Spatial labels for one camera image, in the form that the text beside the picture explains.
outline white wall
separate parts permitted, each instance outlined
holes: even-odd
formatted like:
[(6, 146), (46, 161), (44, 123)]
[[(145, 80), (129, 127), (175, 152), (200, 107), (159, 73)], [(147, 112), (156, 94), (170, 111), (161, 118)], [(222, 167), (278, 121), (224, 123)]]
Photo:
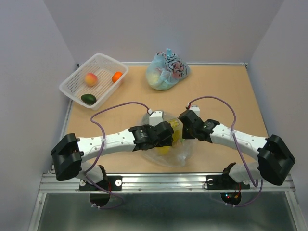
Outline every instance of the white wall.
[(247, 62), (283, 0), (44, 0), (76, 62)]
[(269, 133), (282, 136), (296, 163), (292, 176), (308, 221), (308, 1), (285, 0), (248, 72)]
[(42, 0), (2, 0), (0, 7), (0, 230), (23, 231), (67, 98), (59, 84), (74, 60)]

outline wooden surface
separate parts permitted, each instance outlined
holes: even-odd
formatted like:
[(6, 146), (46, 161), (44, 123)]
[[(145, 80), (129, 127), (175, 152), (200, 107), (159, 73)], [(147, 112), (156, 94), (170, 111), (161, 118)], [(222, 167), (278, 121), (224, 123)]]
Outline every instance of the wooden surface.
[[(100, 110), (128, 101), (145, 103), (153, 110), (163, 109), (178, 116), (186, 104), (197, 97), (211, 95), (224, 99), (235, 110), (235, 129), (255, 136), (267, 136), (249, 77), (243, 66), (191, 66), (191, 74), (167, 91), (152, 89), (146, 79), (146, 66), (131, 66), (122, 85), (102, 105)], [(213, 99), (195, 102), (201, 108), (201, 118), (218, 120), (226, 126), (233, 121), (231, 111)], [(73, 103), (67, 133), (77, 137), (101, 136), (100, 129), (90, 122), (95, 112)], [(140, 105), (126, 105), (96, 117), (106, 134), (113, 134), (135, 126), (146, 113)], [(248, 162), (253, 161), (244, 155)], [(221, 172), (231, 162), (241, 163), (237, 151), (196, 142), (192, 156), (184, 167), (164, 167), (142, 156), (142, 151), (114, 153), (102, 156), (98, 162), (109, 173), (165, 173), (165, 172)]]

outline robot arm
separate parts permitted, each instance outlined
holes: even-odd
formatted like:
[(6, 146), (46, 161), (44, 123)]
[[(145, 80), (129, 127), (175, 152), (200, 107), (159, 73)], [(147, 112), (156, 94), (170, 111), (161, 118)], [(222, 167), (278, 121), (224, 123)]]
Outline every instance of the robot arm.
[[(76, 138), (74, 133), (67, 134), (51, 151), (57, 180), (74, 177), (84, 180), (85, 171), (91, 166), (87, 161), (98, 156), (102, 144), (102, 155), (171, 146), (174, 131), (168, 122), (163, 121), (162, 116), (162, 112), (154, 112), (153, 116), (150, 116), (150, 125), (134, 126), (107, 135), (105, 139), (102, 136)], [(104, 172), (99, 166), (87, 173), (95, 183), (103, 180), (103, 175)]]
[[(200, 110), (191, 106), (179, 116), (183, 123), (183, 138), (198, 139), (209, 143), (221, 144), (237, 149), (229, 127), (218, 121), (208, 119), (202, 121)], [(270, 138), (257, 137), (240, 131), (233, 131), (243, 153), (251, 156), (257, 162), (247, 164), (254, 179), (265, 179), (275, 185), (282, 185), (295, 163), (295, 159), (279, 136)], [(250, 180), (244, 165), (232, 164), (225, 169), (235, 182)]]

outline cartoon print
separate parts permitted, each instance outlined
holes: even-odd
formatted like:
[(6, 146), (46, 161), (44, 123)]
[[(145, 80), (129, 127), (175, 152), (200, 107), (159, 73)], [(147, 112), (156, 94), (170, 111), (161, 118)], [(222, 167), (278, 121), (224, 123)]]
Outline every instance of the cartoon print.
[(187, 67), (182, 63), (182, 59), (180, 59), (175, 53), (167, 55), (165, 53), (158, 52), (157, 55), (164, 57), (166, 68), (169, 71), (172, 71), (172, 77), (181, 79), (187, 75)]

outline avocado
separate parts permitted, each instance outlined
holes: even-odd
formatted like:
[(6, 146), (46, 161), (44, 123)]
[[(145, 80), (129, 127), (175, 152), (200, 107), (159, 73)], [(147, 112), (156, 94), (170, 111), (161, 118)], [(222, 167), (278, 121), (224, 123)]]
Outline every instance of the avocado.
[(96, 103), (96, 97), (94, 95), (91, 95), (91, 94), (85, 94), (85, 95), (82, 95), (81, 96), (81, 100), (83, 102), (85, 102), (86, 104), (88, 105), (93, 105)]

